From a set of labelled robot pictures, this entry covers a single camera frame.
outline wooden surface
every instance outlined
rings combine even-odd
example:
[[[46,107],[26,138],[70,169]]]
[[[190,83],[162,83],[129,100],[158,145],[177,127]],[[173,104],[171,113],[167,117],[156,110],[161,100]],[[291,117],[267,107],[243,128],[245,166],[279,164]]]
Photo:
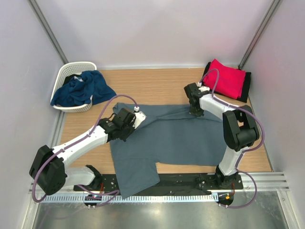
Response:
[[[144,69],[144,70],[106,70],[101,71],[107,84],[117,94],[127,94],[139,104],[188,104],[183,88],[198,82],[203,74],[202,68],[193,69]],[[218,97],[237,105],[244,103]],[[103,117],[109,117],[112,107],[117,103],[131,103],[127,98],[115,99],[106,109]],[[106,102],[93,106],[84,113],[68,113],[61,143],[67,142],[87,131],[96,122]],[[102,174],[114,174],[110,144],[99,146],[76,160],[72,167],[93,165]],[[158,173],[200,173],[214,172],[212,166],[180,166],[157,163]],[[243,158],[240,169],[248,172],[271,171],[264,147],[248,153]]]

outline blue cloth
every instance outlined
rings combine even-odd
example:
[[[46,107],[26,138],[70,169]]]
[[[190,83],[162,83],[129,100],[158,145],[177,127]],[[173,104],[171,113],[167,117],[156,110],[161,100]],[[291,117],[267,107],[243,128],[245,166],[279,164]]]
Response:
[[[80,77],[71,78],[67,84],[55,92],[51,106],[73,107],[89,104],[92,95],[93,105],[110,100],[116,95],[114,90],[106,84],[103,75],[97,70],[84,71]]]

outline laundry basket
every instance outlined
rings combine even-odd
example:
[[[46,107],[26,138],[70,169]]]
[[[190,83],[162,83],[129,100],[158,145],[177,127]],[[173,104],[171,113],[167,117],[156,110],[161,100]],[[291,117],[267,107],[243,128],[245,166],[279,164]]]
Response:
[[[52,98],[60,87],[62,87],[65,78],[72,74],[81,74],[83,71],[93,71],[96,70],[96,65],[92,62],[72,62],[65,64],[62,66],[58,72],[56,82],[53,88]],[[55,109],[62,110],[63,112],[84,112],[88,111],[92,107],[92,96],[91,96],[91,103],[84,104],[81,106],[74,106],[74,107],[62,107],[58,105],[53,106]]]

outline laundry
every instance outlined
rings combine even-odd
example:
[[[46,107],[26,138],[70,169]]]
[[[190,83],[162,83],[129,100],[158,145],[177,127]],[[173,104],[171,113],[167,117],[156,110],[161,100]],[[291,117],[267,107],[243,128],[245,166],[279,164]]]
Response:
[[[133,109],[118,103],[113,108]],[[110,142],[123,198],[159,183],[156,162],[174,165],[218,165],[226,149],[223,123],[209,112],[195,117],[189,105],[139,105],[146,119],[128,137]]]
[[[69,81],[74,77],[74,76],[77,76],[77,77],[80,77],[81,75],[78,75],[78,74],[72,74],[72,75],[69,75],[65,78],[64,82],[63,82],[63,86],[67,83],[69,83]]]
[[[216,92],[224,94],[233,99],[241,97],[246,74],[245,71],[224,66],[216,59],[212,61],[209,69],[218,69],[219,71],[219,80],[215,89]],[[217,72],[211,71],[203,79],[203,83],[205,86],[213,88],[216,78]]]
[[[91,96],[92,104],[95,105],[110,100],[115,95],[99,71],[84,71],[55,92],[51,105],[74,107],[90,104]]]

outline gray shirt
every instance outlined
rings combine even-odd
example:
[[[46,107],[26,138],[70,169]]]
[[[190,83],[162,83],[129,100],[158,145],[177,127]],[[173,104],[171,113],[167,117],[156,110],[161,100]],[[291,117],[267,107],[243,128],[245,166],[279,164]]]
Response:
[[[117,103],[115,113],[133,104]],[[156,162],[174,165],[218,165],[226,149],[223,123],[205,111],[189,114],[189,105],[139,105],[145,121],[127,138],[110,142],[121,195],[127,198],[157,184]]]

